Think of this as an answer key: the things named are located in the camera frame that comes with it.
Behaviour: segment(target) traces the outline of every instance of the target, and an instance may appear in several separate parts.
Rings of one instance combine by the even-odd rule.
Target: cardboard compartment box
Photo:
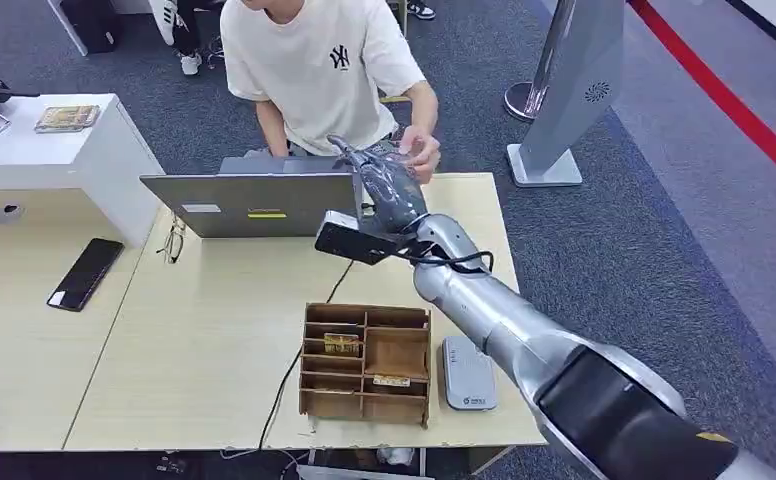
[[[309,304],[300,413],[426,427],[430,337],[426,310]]]

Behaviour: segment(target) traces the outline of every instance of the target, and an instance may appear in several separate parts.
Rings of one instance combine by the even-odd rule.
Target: wooden desk
[[[141,249],[127,249],[80,313],[46,299],[93,237],[119,239],[81,190],[0,191],[0,450],[60,450]]]
[[[496,274],[516,287],[514,266],[490,174],[441,174],[425,189],[432,211],[454,216],[494,252]],[[189,232],[175,265],[154,252],[170,226],[153,229],[67,449],[256,447],[276,389],[301,341],[307,302],[323,302],[347,260],[314,240],[200,240]],[[355,265],[334,302],[431,308],[412,269],[390,259]],[[458,330],[433,314],[432,365]],[[435,372],[429,428],[310,420],[297,410],[299,368],[289,378],[267,448],[499,446],[543,443],[516,388],[497,370],[499,406],[456,412]]]

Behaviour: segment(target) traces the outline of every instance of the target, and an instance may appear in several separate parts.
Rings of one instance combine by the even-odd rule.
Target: gray carpet
[[[776,42],[723,0],[652,3],[776,132]],[[776,165],[640,18],[624,25],[615,112],[776,360]]]
[[[526,126],[500,98],[537,61],[546,26],[531,2],[433,0],[438,20],[412,22],[412,50],[441,98],[442,170],[495,174],[521,289],[539,309],[629,350],[677,387],[695,421],[776,466],[776,364],[618,118],[608,112],[574,146],[583,186],[512,185],[504,148]],[[258,145],[252,109],[228,94],[224,75],[183,78],[150,18],[127,20],[117,52],[81,58],[45,2],[0,0],[0,76],[47,93],[116,92],[170,173],[213,172]],[[459,454],[433,452],[443,460],[437,478],[466,476]],[[276,478],[287,458],[191,455],[192,476],[214,479]],[[0,455],[0,477],[158,478],[150,462],[144,453]],[[484,478],[575,477],[548,450],[521,448]]]

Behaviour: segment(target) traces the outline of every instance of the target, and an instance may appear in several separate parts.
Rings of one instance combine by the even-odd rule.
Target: gray laptop
[[[327,210],[357,216],[358,177],[335,157],[224,159],[217,175],[141,182],[203,238],[314,236]]]

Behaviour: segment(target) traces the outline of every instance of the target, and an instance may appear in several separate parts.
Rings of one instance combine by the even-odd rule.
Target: smartphone
[[[49,296],[50,307],[80,312],[96,290],[100,280],[120,256],[123,244],[102,238],[94,238],[82,255]]]

